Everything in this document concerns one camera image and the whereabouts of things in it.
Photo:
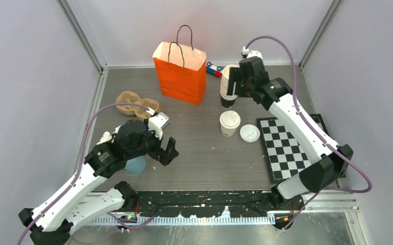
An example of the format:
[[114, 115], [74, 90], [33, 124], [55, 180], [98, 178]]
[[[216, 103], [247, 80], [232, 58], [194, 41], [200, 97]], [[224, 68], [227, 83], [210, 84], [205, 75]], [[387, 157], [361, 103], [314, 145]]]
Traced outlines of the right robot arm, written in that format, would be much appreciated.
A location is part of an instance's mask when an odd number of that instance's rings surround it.
[[327, 135], [293, 96], [293, 89], [281, 78], [270, 79], [259, 57], [245, 58], [224, 68], [227, 95], [250, 97], [279, 119], [305, 151], [311, 165], [271, 189], [271, 202], [285, 209], [292, 198], [305, 192], [317, 193], [342, 177], [353, 155]]

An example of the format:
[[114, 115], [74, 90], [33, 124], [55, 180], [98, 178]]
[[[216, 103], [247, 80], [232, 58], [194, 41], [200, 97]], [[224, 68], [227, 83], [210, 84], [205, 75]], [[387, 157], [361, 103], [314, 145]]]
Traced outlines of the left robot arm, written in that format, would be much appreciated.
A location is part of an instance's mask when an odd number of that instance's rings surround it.
[[93, 219], [118, 209], [131, 211], [137, 203], [137, 194], [125, 181], [89, 202], [80, 202], [116, 172], [125, 169], [132, 159], [148, 155], [166, 166], [176, 158], [179, 153], [173, 137], [169, 138], [166, 149], [161, 148], [163, 130], [169, 122], [165, 115], [158, 114], [144, 122], [129, 120], [114, 132], [105, 132], [71, 179], [40, 206], [19, 213], [32, 242], [65, 244]]

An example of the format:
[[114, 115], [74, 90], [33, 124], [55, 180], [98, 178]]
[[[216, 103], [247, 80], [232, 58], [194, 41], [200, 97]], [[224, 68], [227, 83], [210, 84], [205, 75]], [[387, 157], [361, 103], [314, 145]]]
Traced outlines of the white plastic cup lid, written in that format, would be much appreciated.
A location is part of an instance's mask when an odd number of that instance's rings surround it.
[[219, 121], [220, 125], [226, 129], [236, 129], [241, 123], [241, 117], [237, 112], [228, 110], [220, 115]]

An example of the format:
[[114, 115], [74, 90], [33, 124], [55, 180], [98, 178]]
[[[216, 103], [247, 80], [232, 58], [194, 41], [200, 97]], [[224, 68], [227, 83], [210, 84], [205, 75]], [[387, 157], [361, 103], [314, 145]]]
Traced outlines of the white paper coffee cup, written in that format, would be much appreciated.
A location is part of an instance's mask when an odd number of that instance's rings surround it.
[[230, 126], [221, 124], [221, 125], [220, 125], [220, 128], [221, 128], [221, 133], [222, 133], [223, 136], [225, 136], [225, 137], [231, 137], [231, 136], [234, 135], [234, 133], [236, 132], [236, 130], [237, 130], [237, 128], [238, 128], [238, 125], [235, 125], [235, 126], [231, 126], [231, 127], [230, 127]]

